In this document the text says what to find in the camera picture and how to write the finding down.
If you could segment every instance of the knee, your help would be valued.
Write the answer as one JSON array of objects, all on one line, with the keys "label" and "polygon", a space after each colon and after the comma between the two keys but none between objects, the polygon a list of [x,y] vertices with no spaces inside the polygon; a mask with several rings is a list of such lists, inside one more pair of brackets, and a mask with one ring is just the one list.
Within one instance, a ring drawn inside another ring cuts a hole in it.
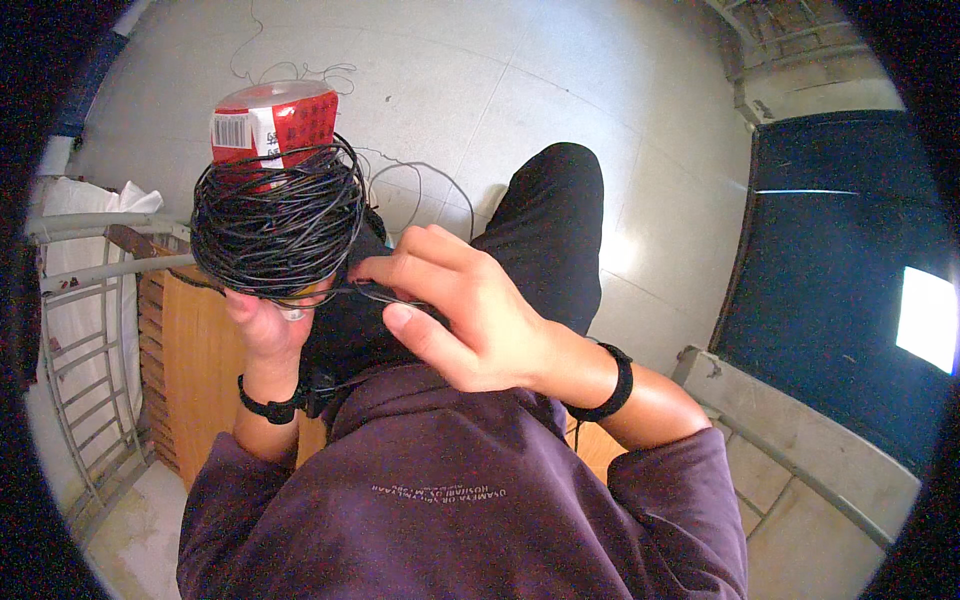
[{"label": "knee", "polygon": [[600,161],[590,148],[571,142],[547,146],[540,153],[541,166],[556,181],[577,181],[603,189]]},{"label": "knee", "polygon": [[543,149],[543,154],[561,162],[576,165],[580,168],[599,169],[600,161],[587,146],[573,142],[557,142]]}]

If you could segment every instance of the barcode sticker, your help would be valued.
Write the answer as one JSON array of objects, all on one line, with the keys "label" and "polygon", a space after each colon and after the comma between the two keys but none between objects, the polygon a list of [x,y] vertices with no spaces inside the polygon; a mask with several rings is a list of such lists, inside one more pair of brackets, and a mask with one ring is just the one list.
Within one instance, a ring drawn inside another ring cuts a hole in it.
[{"label": "barcode sticker", "polygon": [[213,145],[221,148],[251,149],[250,124],[247,114],[217,114],[210,121]]}]

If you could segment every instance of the coiled black wire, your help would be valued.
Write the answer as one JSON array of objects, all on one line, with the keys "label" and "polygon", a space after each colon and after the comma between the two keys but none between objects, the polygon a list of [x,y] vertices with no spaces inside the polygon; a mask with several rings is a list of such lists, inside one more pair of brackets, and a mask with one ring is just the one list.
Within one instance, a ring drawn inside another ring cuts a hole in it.
[{"label": "coiled black wire", "polygon": [[[292,167],[259,164],[303,153],[309,156]],[[303,293],[330,276],[341,282],[367,209],[357,155],[334,133],[330,144],[210,164],[194,188],[191,250],[200,269],[225,286],[287,308],[320,306],[346,293],[400,301],[366,283]]]}]

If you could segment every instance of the black pants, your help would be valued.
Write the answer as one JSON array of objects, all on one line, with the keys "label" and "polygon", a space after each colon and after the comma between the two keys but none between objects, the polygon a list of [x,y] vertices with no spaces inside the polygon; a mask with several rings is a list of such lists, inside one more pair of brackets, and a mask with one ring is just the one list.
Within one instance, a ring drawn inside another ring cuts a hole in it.
[{"label": "black pants", "polygon": [[[503,266],[520,294],[550,321],[586,335],[600,306],[603,177],[583,146],[554,144],[531,158],[471,245]],[[364,228],[348,264],[390,254]],[[316,369],[346,381],[376,365],[418,359],[384,326],[384,305],[358,294],[337,296],[320,309],[303,348],[301,375]]]}]

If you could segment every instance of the black wristband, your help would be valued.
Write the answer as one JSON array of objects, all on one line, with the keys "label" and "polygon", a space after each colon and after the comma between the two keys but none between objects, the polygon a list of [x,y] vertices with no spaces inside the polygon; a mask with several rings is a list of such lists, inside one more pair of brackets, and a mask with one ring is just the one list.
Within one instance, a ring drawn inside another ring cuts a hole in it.
[{"label": "black wristband", "polygon": [[286,402],[273,402],[271,400],[266,404],[260,404],[243,391],[243,375],[237,377],[237,387],[240,388],[240,401],[247,407],[247,410],[260,417],[266,417],[274,425],[287,424],[294,419],[298,408],[306,408],[306,394],[300,383],[297,384],[293,396]]},{"label": "black wristband", "polygon": [[606,419],[616,411],[623,408],[623,405],[627,403],[627,400],[630,398],[630,394],[634,390],[634,370],[630,366],[634,362],[634,359],[627,356],[623,353],[623,350],[617,348],[616,346],[611,346],[610,344],[604,344],[602,342],[598,343],[597,346],[603,347],[607,352],[613,355],[613,360],[616,361],[616,387],[613,388],[613,395],[610,396],[606,402],[600,406],[592,409],[577,408],[575,406],[567,406],[566,412],[570,413],[570,416],[576,420],[586,420],[589,422],[597,422],[599,420]]}]

